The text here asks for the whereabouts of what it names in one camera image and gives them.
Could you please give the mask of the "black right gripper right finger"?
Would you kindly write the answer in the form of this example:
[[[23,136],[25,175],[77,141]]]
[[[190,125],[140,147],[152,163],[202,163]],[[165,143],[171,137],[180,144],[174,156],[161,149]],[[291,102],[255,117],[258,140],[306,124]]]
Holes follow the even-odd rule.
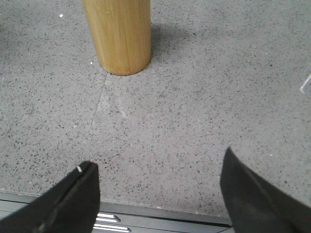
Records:
[[[309,233],[311,209],[225,151],[220,187],[237,233]]]

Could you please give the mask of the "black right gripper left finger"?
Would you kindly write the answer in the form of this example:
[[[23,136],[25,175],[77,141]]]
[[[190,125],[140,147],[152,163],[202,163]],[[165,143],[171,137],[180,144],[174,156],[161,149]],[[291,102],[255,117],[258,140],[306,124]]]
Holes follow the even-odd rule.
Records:
[[[100,208],[99,170],[84,161],[39,198],[0,221],[2,233],[90,233]]]

